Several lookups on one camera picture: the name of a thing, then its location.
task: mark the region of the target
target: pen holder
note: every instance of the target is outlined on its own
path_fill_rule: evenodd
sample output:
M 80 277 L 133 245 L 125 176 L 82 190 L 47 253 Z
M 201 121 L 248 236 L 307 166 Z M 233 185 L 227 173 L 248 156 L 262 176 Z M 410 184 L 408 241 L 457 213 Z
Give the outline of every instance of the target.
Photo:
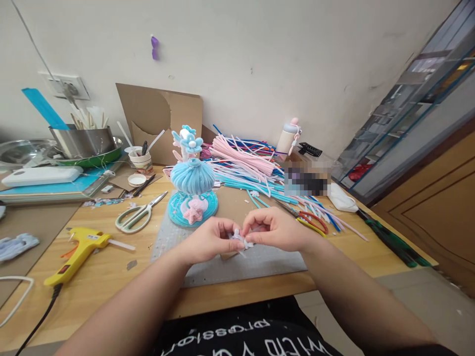
M 143 156 L 135 156 L 133 155 L 133 152 L 137 154 L 140 151 L 136 150 L 129 153 L 130 161 L 135 168 L 137 168 L 139 173 L 146 176 L 153 174 L 152 156 L 150 156 L 150 153 L 147 152 Z

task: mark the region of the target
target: screwdriver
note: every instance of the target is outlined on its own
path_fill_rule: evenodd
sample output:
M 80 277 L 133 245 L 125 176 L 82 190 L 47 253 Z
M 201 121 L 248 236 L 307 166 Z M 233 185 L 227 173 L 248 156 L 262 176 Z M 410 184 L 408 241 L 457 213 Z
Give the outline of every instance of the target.
M 417 264 L 421 266 L 432 266 L 426 259 L 412 249 L 404 240 L 391 232 L 379 221 L 371 218 L 367 213 L 358 209 L 356 214 L 363 219 L 376 236 L 409 268 L 414 268 Z

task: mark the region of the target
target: blue flower decoration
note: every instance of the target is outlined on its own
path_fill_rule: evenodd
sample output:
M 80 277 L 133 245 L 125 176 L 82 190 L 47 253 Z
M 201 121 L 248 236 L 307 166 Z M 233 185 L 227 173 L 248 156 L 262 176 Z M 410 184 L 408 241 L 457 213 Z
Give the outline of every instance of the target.
M 185 150 L 188 153 L 198 153 L 201 152 L 203 139 L 200 137 L 194 138 L 194 135 L 190 133 L 187 138 L 184 138 L 180 141 L 180 144 L 185 147 Z
M 196 130 L 193 130 L 190 126 L 188 125 L 183 125 L 182 126 L 182 129 L 185 129 L 185 130 L 188 130 L 190 132 L 190 134 L 196 134 Z

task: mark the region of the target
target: person's left hand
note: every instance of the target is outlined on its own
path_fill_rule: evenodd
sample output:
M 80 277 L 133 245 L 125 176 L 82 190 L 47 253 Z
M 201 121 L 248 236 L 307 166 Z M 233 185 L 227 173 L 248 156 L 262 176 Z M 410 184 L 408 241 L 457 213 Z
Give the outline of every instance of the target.
M 186 264 L 194 265 L 218 254 L 242 250 L 241 241 L 228 239 L 228 232 L 234 234 L 235 229 L 240 227 L 234 221 L 211 217 L 176 247 L 177 252 Z

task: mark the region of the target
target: metal bowl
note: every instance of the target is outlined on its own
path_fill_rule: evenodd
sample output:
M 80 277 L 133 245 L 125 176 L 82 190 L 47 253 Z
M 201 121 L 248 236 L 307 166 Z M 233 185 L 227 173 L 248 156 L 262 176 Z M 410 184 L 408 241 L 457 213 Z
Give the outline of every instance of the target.
M 0 144 L 0 166 L 20 169 L 30 162 L 42 149 L 50 150 L 56 145 L 50 139 L 10 141 Z

